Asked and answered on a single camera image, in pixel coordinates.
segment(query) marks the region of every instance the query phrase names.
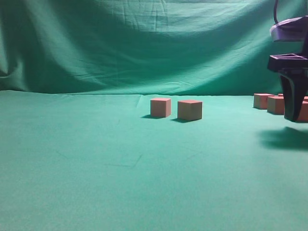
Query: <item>pink cube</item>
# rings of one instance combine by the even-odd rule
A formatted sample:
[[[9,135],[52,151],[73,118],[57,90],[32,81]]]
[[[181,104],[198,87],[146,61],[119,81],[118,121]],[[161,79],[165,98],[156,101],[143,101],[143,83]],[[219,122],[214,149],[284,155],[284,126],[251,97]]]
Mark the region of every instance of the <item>pink cube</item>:
[[[184,120],[202,119],[203,102],[198,100],[178,101],[178,118]]]
[[[275,115],[284,115],[284,99],[283,96],[268,97],[268,112]]]
[[[308,122],[308,102],[303,101],[297,122]]]
[[[154,98],[151,99],[151,116],[168,117],[171,115],[171,99]]]
[[[274,96],[272,94],[254,94],[254,108],[257,109],[267,109],[268,107],[268,97]]]

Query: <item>cable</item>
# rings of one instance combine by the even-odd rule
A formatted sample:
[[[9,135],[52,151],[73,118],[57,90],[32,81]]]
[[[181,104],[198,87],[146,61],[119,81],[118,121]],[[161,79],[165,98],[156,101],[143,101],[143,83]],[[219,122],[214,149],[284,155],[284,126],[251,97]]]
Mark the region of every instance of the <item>cable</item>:
[[[275,0],[275,6],[274,6],[274,21],[275,24],[278,24],[278,20],[277,20],[277,7],[278,7],[278,0]]]

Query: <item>wooden block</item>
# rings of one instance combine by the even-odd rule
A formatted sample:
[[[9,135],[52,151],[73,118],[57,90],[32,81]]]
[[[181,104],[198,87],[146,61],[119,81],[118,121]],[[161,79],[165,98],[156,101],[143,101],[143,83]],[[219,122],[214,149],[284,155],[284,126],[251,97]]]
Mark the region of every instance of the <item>wooden block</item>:
[[[268,97],[274,96],[272,94],[254,94],[254,108],[257,109],[267,109],[268,107]]]
[[[308,101],[308,96],[304,97],[304,101]]]
[[[297,122],[308,122],[308,102],[303,101]]]
[[[203,102],[198,100],[178,101],[178,118],[184,120],[202,119]]]
[[[283,96],[268,97],[268,112],[275,115],[284,115],[284,99]]]
[[[154,98],[151,99],[151,116],[168,117],[171,115],[171,99]]]

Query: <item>cube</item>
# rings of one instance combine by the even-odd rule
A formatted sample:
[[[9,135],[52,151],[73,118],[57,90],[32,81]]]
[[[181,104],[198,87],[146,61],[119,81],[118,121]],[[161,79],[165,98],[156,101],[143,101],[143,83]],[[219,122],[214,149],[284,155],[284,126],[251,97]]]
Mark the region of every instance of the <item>cube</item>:
[[[170,98],[151,99],[151,116],[152,117],[168,117],[169,115],[171,115],[171,99]]]
[[[193,121],[202,119],[203,102],[198,100],[178,101],[178,119]]]
[[[283,96],[268,97],[268,112],[275,115],[284,115],[284,99]]]
[[[267,109],[269,96],[274,96],[274,95],[255,93],[254,94],[254,108]]]
[[[308,102],[303,101],[297,122],[308,122]]]
[[[304,101],[308,101],[308,96],[304,97]]]

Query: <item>green backdrop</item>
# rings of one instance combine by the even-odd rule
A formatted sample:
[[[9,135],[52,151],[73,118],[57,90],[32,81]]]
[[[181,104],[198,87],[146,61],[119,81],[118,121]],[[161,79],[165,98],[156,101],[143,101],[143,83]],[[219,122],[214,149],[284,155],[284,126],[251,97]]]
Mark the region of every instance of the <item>green backdrop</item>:
[[[0,90],[252,95],[279,92],[274,0],[0,0]],[[279,20],[306,14],[281,0]]]

